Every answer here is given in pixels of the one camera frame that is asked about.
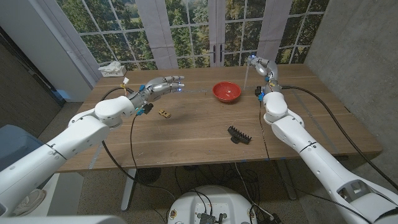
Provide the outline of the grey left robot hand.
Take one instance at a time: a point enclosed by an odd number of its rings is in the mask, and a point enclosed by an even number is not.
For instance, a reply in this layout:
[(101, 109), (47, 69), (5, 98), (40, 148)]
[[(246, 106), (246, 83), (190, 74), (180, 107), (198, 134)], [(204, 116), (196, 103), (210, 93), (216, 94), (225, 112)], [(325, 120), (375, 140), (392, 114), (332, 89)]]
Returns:
[(181, 91), (185, 86), (181, 81), (184, 76), (158, 77), (141, 85), (137, 92), (130, 93), (127, 98), (136, 109), (136, 114), (147, 114), (153, 107), (152, 102), (161, 98), (162, 95)]

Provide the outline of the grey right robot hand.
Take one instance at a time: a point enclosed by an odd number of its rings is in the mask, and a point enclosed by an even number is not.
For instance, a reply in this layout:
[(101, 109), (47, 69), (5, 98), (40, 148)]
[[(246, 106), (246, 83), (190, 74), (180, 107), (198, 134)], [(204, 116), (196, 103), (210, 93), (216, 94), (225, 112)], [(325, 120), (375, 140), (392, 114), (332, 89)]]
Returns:
[(280, 92), (279, 71), (277, 64), (273, 60), (264, 59), (255, 55), (248, 57), (248, 65), (255, 68), (256, 72), (264, 77), (266, 82), (262, 91), (267, 94), (270, 92)]

